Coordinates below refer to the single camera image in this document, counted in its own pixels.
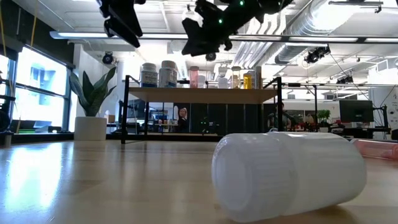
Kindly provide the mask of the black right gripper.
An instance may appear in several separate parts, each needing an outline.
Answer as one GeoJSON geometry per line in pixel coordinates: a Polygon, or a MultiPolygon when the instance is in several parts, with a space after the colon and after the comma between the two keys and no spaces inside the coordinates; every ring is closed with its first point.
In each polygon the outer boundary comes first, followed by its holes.
{"type": "Polygon", "coordinates": [[[195,11],[203,18],[201,27],[190,18],[182,21],[188,37],[182,55],[192,57],[217,53],[220,45],[229,51],[233,46],[229,36],[236,34],[261,11],[261,3],[258,0],[233,0],[222,10],[209,1],[197,1],[195,11]]]}

